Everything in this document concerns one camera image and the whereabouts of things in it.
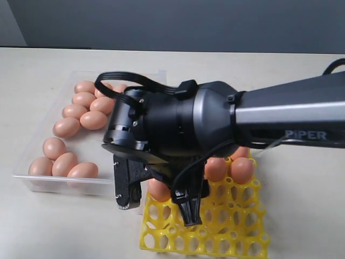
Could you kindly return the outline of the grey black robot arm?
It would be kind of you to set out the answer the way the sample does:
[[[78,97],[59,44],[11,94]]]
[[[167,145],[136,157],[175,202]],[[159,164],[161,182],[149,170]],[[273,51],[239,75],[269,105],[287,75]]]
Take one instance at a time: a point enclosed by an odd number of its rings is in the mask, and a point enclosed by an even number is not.
[[[242,92],[222,81],[169,87],[111,72],[95,87],[115,100],[102,146],[113,154],[118,207],[138,207],[140,183],[155,178],[170,189],[186,226],[202,222],[208,158],[240,146],[344,147],[342,72]]]

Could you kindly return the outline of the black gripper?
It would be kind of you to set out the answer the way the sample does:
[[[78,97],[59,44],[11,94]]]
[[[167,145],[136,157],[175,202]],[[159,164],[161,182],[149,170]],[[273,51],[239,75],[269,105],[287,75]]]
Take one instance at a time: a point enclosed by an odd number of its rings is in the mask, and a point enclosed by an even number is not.
[[[170,199],[181,212],[185,226],[202,224],[200,216],[201,199],[208,188],[204,179],[205,157],[159,158],[152,164],[153,179],[159,180],[170,189]]]

